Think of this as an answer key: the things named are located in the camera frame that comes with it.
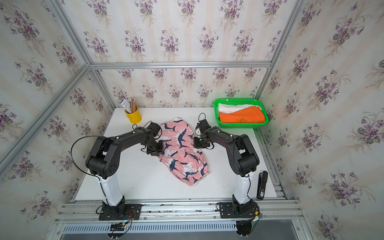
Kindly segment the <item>pink patterned garment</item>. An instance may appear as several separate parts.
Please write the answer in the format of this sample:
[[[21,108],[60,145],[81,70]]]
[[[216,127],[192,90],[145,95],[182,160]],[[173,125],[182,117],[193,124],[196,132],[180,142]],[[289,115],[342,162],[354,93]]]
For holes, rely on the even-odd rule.
[[[194,131],[181,118],[161,124],[164,154],[159,156],[170,173],[188,186],[196,185],[209,174],[202,150],[194,147]]]

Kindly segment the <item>white shorts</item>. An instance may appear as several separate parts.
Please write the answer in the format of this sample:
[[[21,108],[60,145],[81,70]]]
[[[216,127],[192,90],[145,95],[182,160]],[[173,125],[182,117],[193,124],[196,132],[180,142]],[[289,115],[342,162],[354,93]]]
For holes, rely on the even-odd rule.
[[[245,110],[248,108],[252,108],[252,109],[258,108],[260,111],[262,110],[262,108],[258,105],[247,105],[247,104],[245,104],[245,105],[227,105],[227,104],[221,104],[221,103],[218,104],[218,111],[220,113],[225,113],[225,114],[235,113],[235,112],[242,111],[242,110]]]

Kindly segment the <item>orange cloth garment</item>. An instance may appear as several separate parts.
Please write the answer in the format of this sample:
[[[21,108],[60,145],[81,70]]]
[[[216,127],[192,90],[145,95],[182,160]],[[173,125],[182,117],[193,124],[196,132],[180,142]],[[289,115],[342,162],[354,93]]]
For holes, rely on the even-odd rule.
[[[264,123],[266,117],[258,106],[240,107],[239,110],[225,110],[219,111],[219,119],[222,123]]]

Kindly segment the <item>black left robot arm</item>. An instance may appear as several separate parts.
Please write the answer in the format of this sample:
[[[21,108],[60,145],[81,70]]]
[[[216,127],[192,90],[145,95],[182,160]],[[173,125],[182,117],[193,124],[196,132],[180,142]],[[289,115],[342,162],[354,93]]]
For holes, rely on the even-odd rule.
[[[161,132],[158,124],[150,122],[146,128],[137,127],[119,136],[97,137],[86,160],[86,167],[98,178],[104,194],[104,203],[108,207],[117,207],[124,198],[117,179],[121,153],[140,144],[144,146],[147,155],[163,155],[165,150],[159,137]]]

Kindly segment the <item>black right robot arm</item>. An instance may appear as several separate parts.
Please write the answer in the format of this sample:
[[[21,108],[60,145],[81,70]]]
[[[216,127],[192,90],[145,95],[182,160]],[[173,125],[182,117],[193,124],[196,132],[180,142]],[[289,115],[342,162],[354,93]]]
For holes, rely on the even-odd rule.
[[[233,209],[238,212],[250,209],[255,204],[251,195],[251,186],[260,159],[249,136],[227,133],[219,127],[210,126],[207,120],[198,121],[196,130],[200,132],[193,138],[196,149],[213,149],[215,144],[226,149],[230,167],[238,176],[233,194]]]

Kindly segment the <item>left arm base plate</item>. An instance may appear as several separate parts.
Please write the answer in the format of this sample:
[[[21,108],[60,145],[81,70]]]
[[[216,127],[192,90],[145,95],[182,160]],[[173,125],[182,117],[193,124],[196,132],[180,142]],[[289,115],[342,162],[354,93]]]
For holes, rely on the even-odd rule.
[[[111,207],[105,203],[102,205],[99,221],[138,220],[142,210],[141,204],[119,204]]]

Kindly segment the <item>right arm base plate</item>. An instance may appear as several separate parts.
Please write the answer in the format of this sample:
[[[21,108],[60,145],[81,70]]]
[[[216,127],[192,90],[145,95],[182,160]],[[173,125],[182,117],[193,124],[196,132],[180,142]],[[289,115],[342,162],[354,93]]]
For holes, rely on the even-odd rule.
[[[254,201],[245,204],[219,202],[216,204],[216,209],[221,219],[250,219],[261,213],[260,207]]]

